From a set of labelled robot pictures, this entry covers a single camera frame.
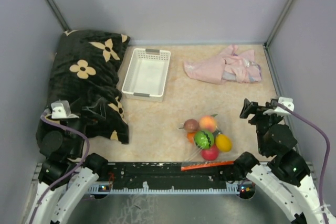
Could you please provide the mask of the clear orange zip bag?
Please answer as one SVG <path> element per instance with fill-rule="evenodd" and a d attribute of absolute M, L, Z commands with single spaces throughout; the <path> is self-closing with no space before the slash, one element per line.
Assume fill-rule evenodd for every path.
<path fill-rule="evenodd" d="M 188 119 L 179 127 L 191 144 L 191 152 L 181 162 L 181 171 L 234 164 L 232 140 L 219 128 L 217 114 Z"/>

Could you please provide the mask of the yellow lemon toy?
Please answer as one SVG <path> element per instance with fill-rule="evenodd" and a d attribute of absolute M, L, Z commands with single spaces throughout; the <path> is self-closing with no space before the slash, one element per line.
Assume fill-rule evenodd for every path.
<path fill-rule="evenodd" d="M 224 134 L 218 134 L 215 137 L 215 145 L 221 152 L 230 152 L 233 147 L 232 142 L 229 139 L 229 137 L 227 137 Z"/>

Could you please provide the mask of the red apple toy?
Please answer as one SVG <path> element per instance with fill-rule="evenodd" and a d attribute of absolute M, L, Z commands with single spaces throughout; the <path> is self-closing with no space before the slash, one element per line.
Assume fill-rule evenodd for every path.
<path fill-rule="evenodd" d="M 219 149 L 217 146 L 214 144 L 211 148 L 209 149 L 203 149 L 201 150 L 201 156 L 203 159 L 206 161 L 214 161 L 215 159 L 218 158 L 219 156 Z"/>

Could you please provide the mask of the peach toy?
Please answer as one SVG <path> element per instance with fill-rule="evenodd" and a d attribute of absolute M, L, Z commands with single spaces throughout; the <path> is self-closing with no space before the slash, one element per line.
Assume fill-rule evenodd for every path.
<path fill-rule="evenodd" d="M 217 129 L 217 121 L 214 116 L 206 115 L 200 118 L 199 128 L 201 130 L 208 130 L 210 132 L 215 132 Z"/>

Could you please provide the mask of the brown passion fruit toy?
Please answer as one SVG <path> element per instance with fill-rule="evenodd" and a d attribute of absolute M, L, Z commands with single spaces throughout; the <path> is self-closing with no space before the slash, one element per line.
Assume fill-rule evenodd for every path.
<path fill-rule="evenodd" d="M 199 123 L 195 119 L 188 119 L 184 122 L 183 129 L 186 132 L 196 132 L 199 129 Z"/>

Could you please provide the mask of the orange fruit toy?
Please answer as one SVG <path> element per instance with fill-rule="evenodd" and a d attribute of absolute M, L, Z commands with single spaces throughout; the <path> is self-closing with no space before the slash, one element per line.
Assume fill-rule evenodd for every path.
<path fill-rule="evenodd" d="M 195 135 L 196 135 L 196 132 L 188 132 L 186 135 L 187 140 L 193 145 L 195 144 L 195 140 L 194 140 Z"/>

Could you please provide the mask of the green watermelon ball toy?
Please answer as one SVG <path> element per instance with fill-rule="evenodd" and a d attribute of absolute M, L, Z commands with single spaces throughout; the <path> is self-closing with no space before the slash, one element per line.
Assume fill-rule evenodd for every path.
<path fill-rule="evenodd" d="M 208 130 L 200 130 L 194 136 L 195 145 L 203 150 L 210 149 L 215 144 L 212 132 Z"/>

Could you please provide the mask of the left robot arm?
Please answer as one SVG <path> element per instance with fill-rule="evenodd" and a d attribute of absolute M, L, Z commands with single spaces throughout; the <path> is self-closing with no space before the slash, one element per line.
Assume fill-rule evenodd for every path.
<path fill-rule="evenodd" d="M 52 129 L 40 144 L 45 156 L 38 175 L 36 196 L 26 223 L 67 223 L 70 215 L 88 189 L 97 180 L 108 177 L 108 160 L 89 154 L 86 127 L 106 117 L 99 99 L 92 106 L 83 106 L 72 113 L 66 100 L 46 107 L 40 120 Z"/>

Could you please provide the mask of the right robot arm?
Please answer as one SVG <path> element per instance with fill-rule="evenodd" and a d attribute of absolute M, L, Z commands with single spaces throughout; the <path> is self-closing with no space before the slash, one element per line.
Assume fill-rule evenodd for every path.
<path fill-rule="evenodd" d="M 235 175 L 257 185 L 283 211 L 290 223 L 335 223 L 335 215 L 323 199 L 321 171 L 316 187 L 305 159 L 294 149 L 297 145 L 289 126 L 281 124 L 285 116 L 292 115 L 317 130 L 326 141 L 324 162 L 330 154 L 330 141 L 318 126 L 294 112 L 292 98 L 271 99 L 264 106 L 244 100 L 240 118 L 256 127 L 258 153 L 271 157 L 267 165 L 251 153 L 244 152 L 234 161 Z"/>

